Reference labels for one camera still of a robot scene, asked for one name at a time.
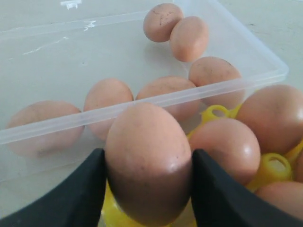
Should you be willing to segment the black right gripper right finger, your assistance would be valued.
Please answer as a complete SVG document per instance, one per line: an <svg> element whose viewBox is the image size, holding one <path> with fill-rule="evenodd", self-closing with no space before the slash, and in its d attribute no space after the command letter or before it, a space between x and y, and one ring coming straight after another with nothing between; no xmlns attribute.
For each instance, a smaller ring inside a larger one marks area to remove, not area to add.
<svg viewBox="0 0 303 227"><path fill-rule="evenodd" d="M228 175L204 150L192 154L191 201L199 227L301 227Z"/></svg>

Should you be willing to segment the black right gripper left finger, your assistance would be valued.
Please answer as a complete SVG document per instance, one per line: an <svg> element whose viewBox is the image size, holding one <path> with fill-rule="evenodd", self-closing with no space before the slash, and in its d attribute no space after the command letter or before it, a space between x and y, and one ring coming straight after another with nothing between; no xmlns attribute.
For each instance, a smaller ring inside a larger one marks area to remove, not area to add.
<svg viewBox="0 0 303 227"><path fill-rule="evenodd" d="M96 148L63 182L0 220L2 227L96 227L106 191L105 152Z"/></svg>

